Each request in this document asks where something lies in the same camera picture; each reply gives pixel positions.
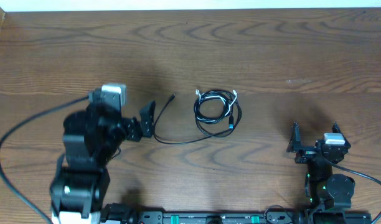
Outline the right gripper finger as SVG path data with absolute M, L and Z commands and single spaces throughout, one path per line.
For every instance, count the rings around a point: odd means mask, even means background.
M 301 144 L 301 135 L 299 131 L 299 124 L 297 122 L 294 122 L 292 127 L 291 139 L 289 141 L 286 152 L 296 153 L 300 150 L 302 150 L 302 144 Z
M 338 126 L 337 123 L 334 123 L 334 124 L 333 124 L 333 127 L 332 127 L 332 133 L 341 133 L 341 134 L 343 135 L 343 133 L 341 132 L 341 130 L 340 130 L 340 128 L 339 128 L 339 126 Z M 344 138 L 345 138 L 345 140 L 346 140 L 346 143 L 345 143 L 344 145 L 342 145 L 342 146 L 344 146 L 344 147 L 350 149 L 350 148 L 351 148 L 351 144 L 350 144 L 350 142 L 346 139 L 345 136 L 344 136 Z

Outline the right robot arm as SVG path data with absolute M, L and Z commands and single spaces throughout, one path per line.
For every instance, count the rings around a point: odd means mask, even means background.
M 304 190 L 310 206 L 296 212 L 293 223 L 345 223 L 344 210 L 351 208 L 355 180 L 333 173 L 334 165 L 342 161 L 350 149 L 337 124 L 324 133 L 313 146 L 304 146 L 298 123 L 293 123 L 287 152 L 295 153 L 294 161 L 308 167 Z

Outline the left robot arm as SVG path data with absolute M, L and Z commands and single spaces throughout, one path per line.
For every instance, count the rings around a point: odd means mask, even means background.
M 66 117 L 65 154 L 50 186 L 53 223 L 99 223 L 110 183 L 107 164 L 123 141 L 151 138 L 155 107 L 151 101 L 140 119 L 124 118 L 120 102 L 94 100 Z

